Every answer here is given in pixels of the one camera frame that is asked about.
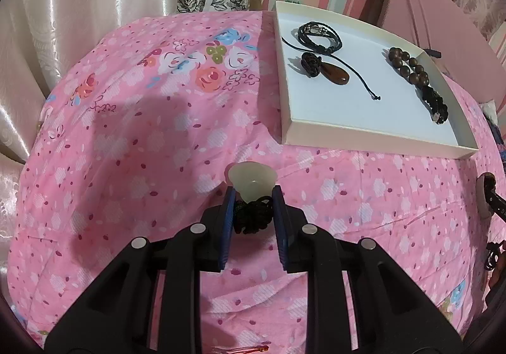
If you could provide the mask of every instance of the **brown wooden pendant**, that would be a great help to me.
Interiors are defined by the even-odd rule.
[[[345,85],[350,81],[350,74],[340,67],[330,63],[322,62],[320,65],[320,73],[327,77],[334,84]]]

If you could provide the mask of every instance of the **pink cushion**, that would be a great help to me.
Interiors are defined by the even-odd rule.
[[[479,103],[506,95],[506,70],[470,19],[451,0],[385,0],[378,26],[423,49]]]

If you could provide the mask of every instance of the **silver screw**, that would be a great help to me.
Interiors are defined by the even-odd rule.
[[[376,241],[373,239],[363,239],[360,245],[366,250],[374,250],[376,248]]]
[[[130,245],[133,248],[140,249],[143,248],[147,244],[147,241],[145,238],[137,237],[136,239],[133,239]]]
[[[193,224],[190,227],[190,231],[194,234],[200,234],[206,231],[206,226],[201,223]]]
[[[314,224],[305,224],[302,226],[302,231],[306,234],[316,234],[318,227]]]

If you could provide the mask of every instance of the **pink floral bedsheet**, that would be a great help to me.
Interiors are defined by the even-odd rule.
[[[447,81],[480,147],[470,159],[282,146],[271,14],[145,18],[111,32],[48,98],[21,176],[9,288],[27,329],[43,344],[133,237],[198,221],[222,200],[227,166],[254,160],[276,169],[310,222],[376,239],[464,330],[482,309],[487,239],[504,238],[497,217],[477,215],[475,181],[493,172],[504,194],[504,172],[477,103]],[[303,352],[307,280],[283,272],[272,227],[235,235],[226,269],[201,283],[205,347]]]

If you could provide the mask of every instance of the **wooden bead bracelet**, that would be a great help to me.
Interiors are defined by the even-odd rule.
[[[432,121],[443,124],[448,119],[448,106],[444,104],[443,98],[436,90],[429,85],[429,75],[423,69],[423,65],[418,64],[416,58],[411,57],[407,51],[398,47],[392,47],[389,50],[388,59],[392,62],[392,66],[399,70],[401,76],[420,89],[423,101],[431,109]]]

